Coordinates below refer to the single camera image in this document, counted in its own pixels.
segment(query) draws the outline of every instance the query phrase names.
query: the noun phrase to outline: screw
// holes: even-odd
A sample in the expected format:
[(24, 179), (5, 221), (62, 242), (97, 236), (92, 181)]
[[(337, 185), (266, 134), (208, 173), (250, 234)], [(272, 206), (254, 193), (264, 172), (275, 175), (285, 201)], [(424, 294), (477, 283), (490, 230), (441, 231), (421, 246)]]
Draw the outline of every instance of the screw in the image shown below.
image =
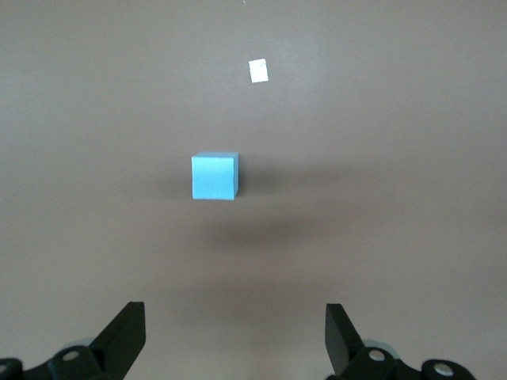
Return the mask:
[(65, 354), (64, 356), (62, 356), (62, 360), (64, 362), (68, 362), (69, 360), (76, 359), (78, 356), (79, 356), (79, 352), (77, 352), (77, 351), (70, 351), (67, 354)]
[(376, 362), (383, 362), (386, 359), (386, 356), (380, 350), (371, 350), (368, 356)]
[(433, 366), (433, 369), (438, 374), (441, 374), (442, 376), (453, 376), (454, 372), (452, 371), (451, 367), (447, 364), (443, 363), (437, 363)]

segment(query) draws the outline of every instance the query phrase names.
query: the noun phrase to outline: foam block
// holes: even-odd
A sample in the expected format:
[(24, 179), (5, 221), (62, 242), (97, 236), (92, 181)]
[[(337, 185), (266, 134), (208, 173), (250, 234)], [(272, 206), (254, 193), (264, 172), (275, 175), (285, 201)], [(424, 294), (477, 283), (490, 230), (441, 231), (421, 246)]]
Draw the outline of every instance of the foam block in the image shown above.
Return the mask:
[(200, 152), (192, 156), (192, 197), (234, 200), (239, 189), (239, 154)]

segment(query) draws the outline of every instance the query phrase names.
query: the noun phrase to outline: blue cube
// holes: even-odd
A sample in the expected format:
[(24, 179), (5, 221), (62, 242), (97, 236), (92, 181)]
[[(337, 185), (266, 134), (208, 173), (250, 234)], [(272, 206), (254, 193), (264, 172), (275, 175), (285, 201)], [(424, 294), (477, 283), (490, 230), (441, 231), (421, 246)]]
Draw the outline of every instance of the blue cube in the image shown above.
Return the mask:
[(200, 152), (192, 156), (192, 197), (234, 200), (239, 189), (239, 154)]

